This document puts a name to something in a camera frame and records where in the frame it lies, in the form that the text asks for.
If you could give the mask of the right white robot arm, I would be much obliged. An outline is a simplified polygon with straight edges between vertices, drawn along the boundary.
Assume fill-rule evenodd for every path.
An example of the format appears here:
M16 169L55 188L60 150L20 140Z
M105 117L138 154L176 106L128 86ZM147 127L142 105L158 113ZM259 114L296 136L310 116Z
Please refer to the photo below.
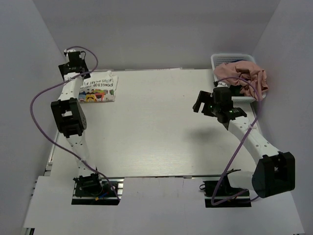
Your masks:
M217 87L212 93L200 91L193 111L215 117L240 141L231 160L244 147L256 163L253 172L230 170L230 166L226 166L214 194L221 185L253 190L261 198L295 189L295 157L290 152L281 152L254 129L246 112L234 107L229 88Z

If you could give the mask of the pink t shirt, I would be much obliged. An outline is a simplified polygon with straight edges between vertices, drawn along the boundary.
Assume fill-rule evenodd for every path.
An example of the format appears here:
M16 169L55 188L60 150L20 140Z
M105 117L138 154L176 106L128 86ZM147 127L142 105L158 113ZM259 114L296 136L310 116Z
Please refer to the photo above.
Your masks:
M240 87L240 94L256 100L263 100L263 94L269 89L266 71L251 61L222 63L213 73L219 81Z

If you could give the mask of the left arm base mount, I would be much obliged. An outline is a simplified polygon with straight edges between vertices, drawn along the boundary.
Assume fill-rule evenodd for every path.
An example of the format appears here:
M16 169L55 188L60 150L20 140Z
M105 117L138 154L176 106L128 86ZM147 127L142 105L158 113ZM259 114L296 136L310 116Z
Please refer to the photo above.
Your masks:
M105 180L98 174L92 173L89 176L79 176L73 179L74 190L72 205L99 205L117 206L123 193L124 180Z

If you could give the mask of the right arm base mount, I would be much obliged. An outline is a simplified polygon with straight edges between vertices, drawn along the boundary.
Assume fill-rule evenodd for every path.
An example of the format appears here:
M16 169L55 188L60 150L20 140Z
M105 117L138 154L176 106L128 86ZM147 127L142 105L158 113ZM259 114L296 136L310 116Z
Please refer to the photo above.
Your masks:
M229 182L228 176L230 174L237 174L237 173L244 173L244 171L240 169L232 169L226 173L226 176L222 179L220 186L218 187L216 196L214 198L214 202L218 202L223 200L227 197L232 196L227 201L219 204L219 205L212 205L211 198L214 193L214 189L220 179L220 175L217 176L207 176L202 179L202 183L199 186L199 190L204 193L204 202L206 208L250 208L251 201L250 201L250 193L249 191L245 191L243 194L234 196L244 189L242 188L232 188Z

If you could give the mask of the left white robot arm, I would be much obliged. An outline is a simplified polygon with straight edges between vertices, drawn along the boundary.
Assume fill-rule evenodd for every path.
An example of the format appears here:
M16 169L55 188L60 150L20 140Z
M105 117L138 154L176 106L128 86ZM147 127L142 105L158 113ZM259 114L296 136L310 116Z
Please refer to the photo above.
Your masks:
M92 171L84 165L84 162L93 168L95 165L89 157L85 138L87 119L79 103L79 92L84 79L90 75L84 75L88 68L81 51L67 49L65 56L67 62L59 66L65 84L59 98L51 103L51 109L58 131L68 141L70 151L79 157L75 159L78 175L86 177L92 174Z

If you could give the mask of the dark green t shirt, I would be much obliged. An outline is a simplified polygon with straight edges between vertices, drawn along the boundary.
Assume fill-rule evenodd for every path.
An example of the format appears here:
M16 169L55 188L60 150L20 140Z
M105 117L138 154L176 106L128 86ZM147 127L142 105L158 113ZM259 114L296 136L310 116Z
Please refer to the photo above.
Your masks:
M240 93L241 86L233 86L233 85L231 85L229 87L229 89L231 91L232 96L242 96L242 94Z

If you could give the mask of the white printed t shirt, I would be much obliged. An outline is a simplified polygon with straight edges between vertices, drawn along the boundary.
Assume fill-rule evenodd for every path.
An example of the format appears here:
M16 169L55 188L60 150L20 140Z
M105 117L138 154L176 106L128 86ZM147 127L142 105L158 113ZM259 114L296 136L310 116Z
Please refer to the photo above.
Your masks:
M114 102L119 77L112 71L92 73L83 81L79 91L79 102Z

